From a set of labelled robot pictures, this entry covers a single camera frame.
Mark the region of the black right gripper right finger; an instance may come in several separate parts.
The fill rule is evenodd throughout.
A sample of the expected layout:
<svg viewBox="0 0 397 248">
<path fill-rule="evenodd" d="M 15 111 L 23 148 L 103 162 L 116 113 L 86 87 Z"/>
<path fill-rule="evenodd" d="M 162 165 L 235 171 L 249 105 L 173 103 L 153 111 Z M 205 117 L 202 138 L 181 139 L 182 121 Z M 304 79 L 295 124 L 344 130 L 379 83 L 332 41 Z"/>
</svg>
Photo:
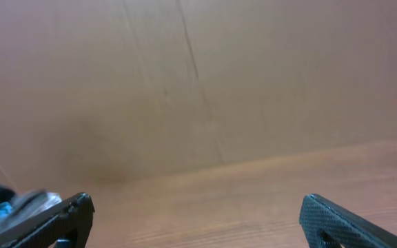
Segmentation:
<svg viewBox="0 0 397 248">
<path fill-rule="evenodd" d="M 304 197 L 299 223 L 310 248 L 397 248 L 397 236 L 319 194 Z"/>
</svg>

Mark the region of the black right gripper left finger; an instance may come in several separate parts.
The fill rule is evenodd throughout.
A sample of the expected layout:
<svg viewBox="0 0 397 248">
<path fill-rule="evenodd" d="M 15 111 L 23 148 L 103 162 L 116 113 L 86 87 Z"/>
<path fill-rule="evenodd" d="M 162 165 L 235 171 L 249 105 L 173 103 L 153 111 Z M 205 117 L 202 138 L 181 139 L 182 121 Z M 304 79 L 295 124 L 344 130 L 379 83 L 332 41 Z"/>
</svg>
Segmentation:
<svg viewBox="0 0 397 248">
<path fill-rule="evenodd" d="M 94 205 L 86 193 L 74 196 L 0 233 L 0 248 L 84 248 Z"/>
</svg>

